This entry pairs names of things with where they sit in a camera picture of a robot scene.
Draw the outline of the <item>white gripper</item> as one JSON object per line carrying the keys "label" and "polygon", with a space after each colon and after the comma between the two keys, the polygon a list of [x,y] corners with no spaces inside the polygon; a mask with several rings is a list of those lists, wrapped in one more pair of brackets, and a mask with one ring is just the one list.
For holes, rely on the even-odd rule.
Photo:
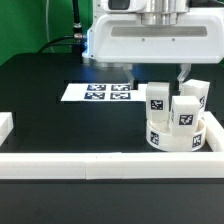
{"label": "white gripper", "polygon": [[[101,63],[178,63],[179,89],[190,64],[224,59],[224,4],[190,0],[92,0],[87,56]],[[136,89],[132,66],[123,66]]]}

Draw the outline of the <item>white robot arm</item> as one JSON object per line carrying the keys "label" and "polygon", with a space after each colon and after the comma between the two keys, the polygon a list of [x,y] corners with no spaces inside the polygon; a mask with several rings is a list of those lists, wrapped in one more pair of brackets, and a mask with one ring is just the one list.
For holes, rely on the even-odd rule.
{"label": "white robot arm", "polygon": [[92,0],[93,23],[83,58],[100,66],[193,64],[224,59],[224,3],[218,0]]}

